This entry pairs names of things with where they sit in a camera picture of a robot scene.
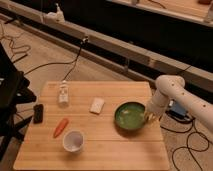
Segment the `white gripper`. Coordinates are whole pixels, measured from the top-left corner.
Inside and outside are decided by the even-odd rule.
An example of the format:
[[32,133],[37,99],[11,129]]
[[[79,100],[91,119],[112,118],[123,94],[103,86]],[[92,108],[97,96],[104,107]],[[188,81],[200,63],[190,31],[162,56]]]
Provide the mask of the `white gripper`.
[[159,119],[159,116],[165,112],[166,101],[165,100],[155,100],[151,99],[148,101],[146,105],[146,112],[144,114],[144,120],[149,120],[149,114],[153,114],[151,116],[150,122],[154,122]]

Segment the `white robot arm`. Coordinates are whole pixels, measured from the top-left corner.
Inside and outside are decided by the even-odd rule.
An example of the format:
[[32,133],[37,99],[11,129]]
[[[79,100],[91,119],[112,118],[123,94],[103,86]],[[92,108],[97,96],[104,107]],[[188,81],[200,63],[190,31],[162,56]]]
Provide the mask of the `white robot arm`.
[[169,102],[175,100],[192,116],[213,132],[213,104],[188,92],[185,80],[177,75],[161,75],[155,81],[156,91],[145,107],[145,117],[153,121],[167,109]]

